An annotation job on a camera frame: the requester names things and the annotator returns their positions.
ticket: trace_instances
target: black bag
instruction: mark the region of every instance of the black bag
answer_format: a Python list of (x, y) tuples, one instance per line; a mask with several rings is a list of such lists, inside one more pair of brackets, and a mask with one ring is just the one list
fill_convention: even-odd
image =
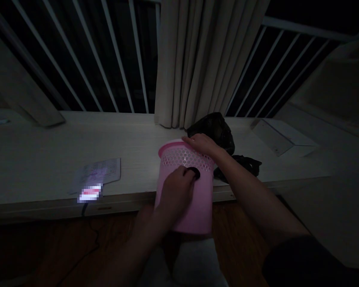
[(214, 112), (200, 119), (187, 130), (187, 136), (205, 134), (217, 145), (224, 148), (229, 155), (235, 151), (233, 135), (220, 112)]
[[(256, 177), (258, 176), (259, 166), (262, 164), (260, 161), (252, 159), (250, 157), (244, 157), (243, 155), (233, 155), (233, 159), (235, 159), (241, 166), (247, 169), (252, 175)], [(228, 183), (226, 177), (219, 169), (219, 167), (215, 169), (214, 177), (220, 179), (225, 183)]]

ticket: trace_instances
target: curtain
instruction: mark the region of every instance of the curtain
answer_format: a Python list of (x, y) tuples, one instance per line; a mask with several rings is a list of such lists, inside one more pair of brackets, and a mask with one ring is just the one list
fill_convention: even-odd
[(13, 110), (41, 126), (65, 119), (0, 39), (0, 95)]
[(270, 0), (162, 1), (154, 120), (225, 113)]

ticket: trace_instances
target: pink plastic bin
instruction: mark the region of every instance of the pink plastic bin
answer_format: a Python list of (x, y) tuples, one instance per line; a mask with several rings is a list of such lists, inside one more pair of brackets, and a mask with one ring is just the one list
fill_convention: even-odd
[(154, 208), (160, 203), (162, 187), (169, 174), (180, 165), (196, 167), (201, 177), (194, 183), (193, 200), (172, 230), (192, 234), (211, 233), (213, 160), (207, 155), (196, 152), (183, 140), (167, 142), (160, 148), (158, 155), (161, 158), (161, 165)]

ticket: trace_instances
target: dark sleeve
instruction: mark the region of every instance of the dark sleeve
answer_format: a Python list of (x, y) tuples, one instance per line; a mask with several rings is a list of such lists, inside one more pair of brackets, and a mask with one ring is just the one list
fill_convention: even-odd
[(273, 286), (359, 286), (359, 276), (333, 257), (314, 237), (290, 239), (267, 255), (263, 276)]

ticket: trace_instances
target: hexagonal mesh pattern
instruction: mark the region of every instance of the hexagonal mesh pattern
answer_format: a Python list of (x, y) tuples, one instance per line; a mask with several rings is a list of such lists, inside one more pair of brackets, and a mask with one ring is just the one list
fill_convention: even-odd
[(183, 165), (185, 167), (196, 167), (199, 170), (213, 173), (214, 161), (207, 155), (189, 150), (185, 147), (167, 149), (162, 153), (161, 165)]

